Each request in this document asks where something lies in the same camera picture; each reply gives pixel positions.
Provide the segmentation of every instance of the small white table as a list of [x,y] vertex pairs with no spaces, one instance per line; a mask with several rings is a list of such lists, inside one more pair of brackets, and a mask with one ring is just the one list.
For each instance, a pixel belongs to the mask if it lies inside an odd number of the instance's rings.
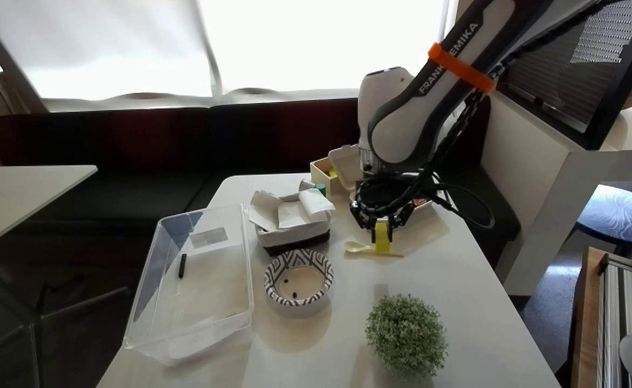
[[[231,177],[210,207],[248,205],[254,191],[294,195],[302,177]],[[431,381],[421,381],[423,386],[559,386],[462,218],[440,207],[425,209],[396,233],[396,251],[407,252],[403,260],[352,260],[344,251],[345,242],[368,243],[370,233],[358,229],[345,199],[336,199],[334,205],[328,243],[334,293],[326,310],[294,319],[269,306],[263,270],[270,257],[248,227],[254,288],[250,346],[218,350],[174,369],[134,350],[119,350],[100,386],[408,386],[375,365],[366,341],[368,316],[381,293],[413,293],[437,306],[442,318],[450,358]],[[166,303],[177,308],[193,304],[175,297]]]
[[[95,166],[0,166],[0,237],[13,227],[88,180]],[[40,334],[42,318],[0,280],[0,304],[15,316],[20,326],[0,344],[28,333],[34,386],[42,386]]]

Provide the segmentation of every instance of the black pen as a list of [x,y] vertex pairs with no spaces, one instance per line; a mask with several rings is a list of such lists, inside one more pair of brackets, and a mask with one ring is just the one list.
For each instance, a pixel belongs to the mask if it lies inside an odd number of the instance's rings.
[[181,254],[180,279],[183,279],[183,274],[187,274],[187,254]]

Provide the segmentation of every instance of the clear plastic container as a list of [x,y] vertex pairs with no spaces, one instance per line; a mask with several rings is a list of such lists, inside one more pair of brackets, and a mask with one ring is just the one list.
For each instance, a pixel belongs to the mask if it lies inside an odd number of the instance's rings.
[[253,310],[242,207],[168,215],[159,223],[123,348],[174,367],[250,330]]

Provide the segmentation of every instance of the orange strap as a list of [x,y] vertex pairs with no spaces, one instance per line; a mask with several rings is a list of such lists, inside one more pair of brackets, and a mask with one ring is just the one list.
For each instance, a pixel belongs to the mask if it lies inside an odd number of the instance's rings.
[[428,56],[434,62],[438,62],[440,67],[445,67],[448,72],[451,72],[454,76],[457,76],[459,81],[465,81],[467,84],[475,87],[478,91],[481,91],[481,94],[495,91],[492,77],[473,69],[471,66],[462,62],[454,54],[445,53],[440,43],[434,43],[431,49],[428,53]]

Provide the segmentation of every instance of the small plant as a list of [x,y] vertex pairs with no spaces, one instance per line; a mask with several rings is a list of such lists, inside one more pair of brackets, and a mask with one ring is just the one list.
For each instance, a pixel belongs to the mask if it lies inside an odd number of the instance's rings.
[[393,374],[414,380],[445,367],[448,338],[434,306],[413,296],[386,296],[368,318],[368,341]]

